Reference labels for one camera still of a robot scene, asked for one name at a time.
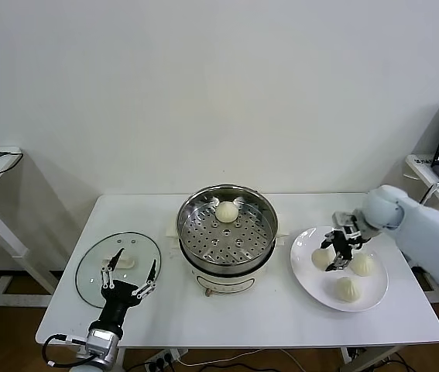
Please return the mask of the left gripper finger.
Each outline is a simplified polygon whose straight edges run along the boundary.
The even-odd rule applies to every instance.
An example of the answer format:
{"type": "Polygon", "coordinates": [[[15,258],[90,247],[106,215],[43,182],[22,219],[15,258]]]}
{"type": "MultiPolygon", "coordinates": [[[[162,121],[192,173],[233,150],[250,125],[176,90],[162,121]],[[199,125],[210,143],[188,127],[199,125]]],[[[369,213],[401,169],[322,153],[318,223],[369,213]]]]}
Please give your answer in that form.
{"type": "Polygon", "coordinates": [[[156,283],[155,283],[156,264],[157,264],[156,259],[154,259],[153,264],[149,270],[149,274],[147,276],[145,284],[142,287],[140,287],[132,292],[133,297],[144,298],[148,294],[150,294],[152,291],[154,291],[154,289],[156,287],[156,283]]]}
{"type": "Polygon", "coordinates": [[[125,249],[121,248],[109,261],[107,264],[101,267],[101,280],[103,289],[114,289],[114,279],[113,272],[119,262],[119,259],[125,249]]]}

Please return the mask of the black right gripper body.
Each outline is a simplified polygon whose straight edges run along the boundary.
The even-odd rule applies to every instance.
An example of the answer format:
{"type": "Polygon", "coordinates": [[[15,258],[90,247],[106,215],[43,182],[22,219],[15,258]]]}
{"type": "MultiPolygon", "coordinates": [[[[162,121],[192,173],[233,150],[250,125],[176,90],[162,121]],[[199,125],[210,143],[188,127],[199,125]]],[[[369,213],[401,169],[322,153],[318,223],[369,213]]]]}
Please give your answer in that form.
{"type": "Polygon", "coordinates": [[[337,257],[352,258],[353,249],[361,248],[361,237],[347,239],[342,231],[334,231],[333,247],[337,257]]]}

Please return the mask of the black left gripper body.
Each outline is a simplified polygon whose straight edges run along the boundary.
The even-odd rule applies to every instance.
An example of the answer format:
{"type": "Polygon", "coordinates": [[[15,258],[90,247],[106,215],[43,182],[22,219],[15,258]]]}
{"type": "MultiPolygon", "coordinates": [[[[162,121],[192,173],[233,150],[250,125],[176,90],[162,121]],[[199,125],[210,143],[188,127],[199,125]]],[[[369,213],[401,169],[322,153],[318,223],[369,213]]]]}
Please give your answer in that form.
{"type": "Polygon", "coordinates": [[[139,287],[124,281],[114,281],[113,288],[101,290],[105,305],[99,315],[100,329],[121,329],[126,312],[142,301],[139,287]]]}

